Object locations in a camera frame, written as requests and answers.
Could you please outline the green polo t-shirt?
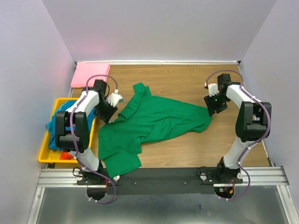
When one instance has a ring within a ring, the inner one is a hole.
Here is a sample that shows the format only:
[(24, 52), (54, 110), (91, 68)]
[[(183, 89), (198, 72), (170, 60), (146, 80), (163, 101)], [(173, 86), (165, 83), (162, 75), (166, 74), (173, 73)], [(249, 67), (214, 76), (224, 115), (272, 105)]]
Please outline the green polo t-shirt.
[(154, 96), (143, 83), (133, 89), (134, 96), (118, 118), (99, 130), (98, 157), (111, 178), (142, 165), (138, 155), (143, 143), (170, 140), (187, 132), (201, 133), (212, 121), (205, 107)]

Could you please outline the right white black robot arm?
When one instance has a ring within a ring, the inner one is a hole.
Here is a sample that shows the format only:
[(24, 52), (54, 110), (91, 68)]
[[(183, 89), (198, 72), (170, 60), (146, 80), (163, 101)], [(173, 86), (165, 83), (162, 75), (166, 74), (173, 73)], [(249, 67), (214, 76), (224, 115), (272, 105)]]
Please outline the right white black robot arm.
[(227, 109), (232, 101), (239, 112), (235, 124), (236, 139), (229, 152), (214, 168), (203, 168), (200, 177), (209, 183), (228, 183), (241, 178), (242, 162), (250, 150), (270, 134), (271, 104), (252, 96), (243, 82), (233, 82), (230, 70), (220, 70), (217, 83), (205, 81), (209, 94), (204, 97), (209, 116)]

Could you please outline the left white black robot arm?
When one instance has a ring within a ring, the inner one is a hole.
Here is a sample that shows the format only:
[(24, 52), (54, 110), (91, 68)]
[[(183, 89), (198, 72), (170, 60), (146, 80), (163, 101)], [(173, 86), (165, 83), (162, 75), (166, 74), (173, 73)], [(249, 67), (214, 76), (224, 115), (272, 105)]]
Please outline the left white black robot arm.
[(88, 116), (95, 112), (104, 123), (108, 123), (118, 110), (117, 104), (123, 100), (119, 88), (106, 95), (108, 84), (103, 80), (95, 80), (93, 87), (85, 87), (77, 101), (65, 111), (55, 115), (56, 146), (71, 153), (80, 164), (82, 173), (93, 184), (99, 184), (109, 178), (103, 174), (103, 166), (90, 149), (90, 130)]

